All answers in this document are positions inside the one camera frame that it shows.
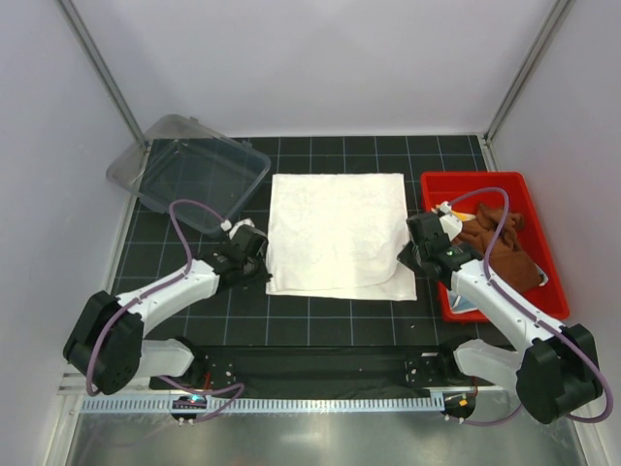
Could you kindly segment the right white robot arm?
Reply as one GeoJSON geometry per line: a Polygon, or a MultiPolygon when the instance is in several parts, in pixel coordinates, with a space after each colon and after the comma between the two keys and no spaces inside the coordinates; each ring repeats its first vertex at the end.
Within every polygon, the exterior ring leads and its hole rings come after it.
{"type": "Polygon", "coordinates": [[[452,243],[447,219],[434,213],[409,217],[409,242],[398,260],[469,300],[511,347],[454,338],[440,347],[439,377],[449,384],[475,377],[498,385],[543,424],[606,395],[593,335],[547,315],[493,272],[477,250],[452,243]]]}

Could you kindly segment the white towel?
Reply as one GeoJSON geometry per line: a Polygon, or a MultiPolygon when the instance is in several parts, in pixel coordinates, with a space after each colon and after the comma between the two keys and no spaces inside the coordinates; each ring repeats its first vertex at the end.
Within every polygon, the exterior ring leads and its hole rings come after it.
{"type": "Polygon", "coordinates": [[[416,300],[415,275],[397,260],[407,215],[398,173],[274,176],[267,294],[416,300]]]}

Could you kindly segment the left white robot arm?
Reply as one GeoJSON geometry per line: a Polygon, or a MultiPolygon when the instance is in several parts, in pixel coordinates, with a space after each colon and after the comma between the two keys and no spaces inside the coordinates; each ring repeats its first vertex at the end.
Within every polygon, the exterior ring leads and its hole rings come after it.
{"type": "Polygon", "coordinates": [[[105,395],[136,379],[165,378],[184,388],[199,387],[209,372],[205,352],[184,337],[151,340],[148,334],[193,304],[232,287],[266,283],[267,235],[242,224],[222,243],[194,257],[176,272],[143,288],[113,296],[91,295],[62,351],[105,395]]]}

